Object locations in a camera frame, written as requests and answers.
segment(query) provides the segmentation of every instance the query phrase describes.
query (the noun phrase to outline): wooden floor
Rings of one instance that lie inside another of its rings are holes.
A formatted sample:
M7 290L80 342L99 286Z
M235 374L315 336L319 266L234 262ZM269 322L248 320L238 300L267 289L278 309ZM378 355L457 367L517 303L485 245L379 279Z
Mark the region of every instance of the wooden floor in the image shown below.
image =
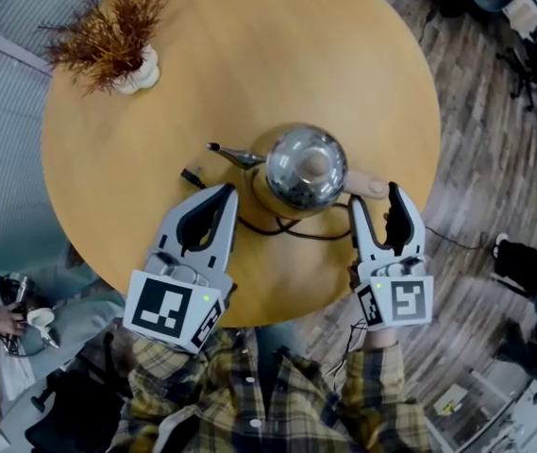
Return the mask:
M387 1L419 40L430 3ZM438 91L442 150L423 217L462 243L476 245L481 232L492 240L504 230L537 247L537 119L524 111L524 101L510 99L513 76L495 59L504 48L505 27L438 15L425 29L421 46ZM435 319L401 331L408 389L426 409L468 367L483 372L492 365L504 318L524 328L534 320L525 299L490 280L487 253L463 250L430 232L427 252L436 283ZM326 370L344 352L356 306L345 299L298 321L310 355ZM471 414L464 417L471 421Z

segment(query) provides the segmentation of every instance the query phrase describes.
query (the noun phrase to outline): dried plant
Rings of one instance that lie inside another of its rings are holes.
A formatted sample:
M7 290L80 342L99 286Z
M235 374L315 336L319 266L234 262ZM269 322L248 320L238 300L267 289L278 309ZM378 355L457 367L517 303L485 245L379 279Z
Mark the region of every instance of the dried plant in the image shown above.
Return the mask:
M112 0L102 10L99 0L86 0L70 24L40 26L52 35L45 46L50 64L72 72L74 83L88 77L86 93L111 92L115 79L143 64L143 49L167 1Z

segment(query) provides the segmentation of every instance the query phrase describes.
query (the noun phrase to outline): desk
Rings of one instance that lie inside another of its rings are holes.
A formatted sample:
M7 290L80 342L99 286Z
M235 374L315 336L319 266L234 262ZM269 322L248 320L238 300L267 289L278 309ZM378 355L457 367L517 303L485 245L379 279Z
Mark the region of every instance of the desk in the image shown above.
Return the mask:
M42 131L50 200L81 256L126 293L165 212L240 170L205 149L245 148L284 123L333 133L350 166L394 180L422 209L440 151L440 114L415 38L384 0L171 0L151 41L161 77L131 96L96 93L55 72ZM376 216L386 202L370 203ZM241 215L274 220L242 193ZM383 225L379 218L378 225ZM348 228L332 209L297 229ZM245 327L319 310L347 294L350 240L319 243L236 232L228 273L239 289L222 325Z

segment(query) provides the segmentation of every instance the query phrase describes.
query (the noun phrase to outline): kettle spout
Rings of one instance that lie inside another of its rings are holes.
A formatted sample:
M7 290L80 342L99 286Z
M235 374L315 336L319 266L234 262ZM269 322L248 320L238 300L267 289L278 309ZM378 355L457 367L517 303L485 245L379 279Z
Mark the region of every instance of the kettle spout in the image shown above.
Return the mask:
M218 143L208 143L209 151L218 153L220 156L228 159L232 164L238 166L244 170L250 170L258 164L266 162L264 156L254 155L248 151L242 151L240 149L230 149L229 147L223 147Z

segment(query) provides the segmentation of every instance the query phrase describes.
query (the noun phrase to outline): silver kettle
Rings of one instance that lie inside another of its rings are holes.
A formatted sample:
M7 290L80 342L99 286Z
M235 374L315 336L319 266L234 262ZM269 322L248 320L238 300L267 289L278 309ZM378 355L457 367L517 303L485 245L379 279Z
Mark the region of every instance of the silver kettle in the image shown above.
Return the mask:
M386 183L350 171L344 149L319 127L298 125L280 134L267 156L208 143L208 149L246 172L256 198L277 216L299 219L329 207L343 192L388 196Z

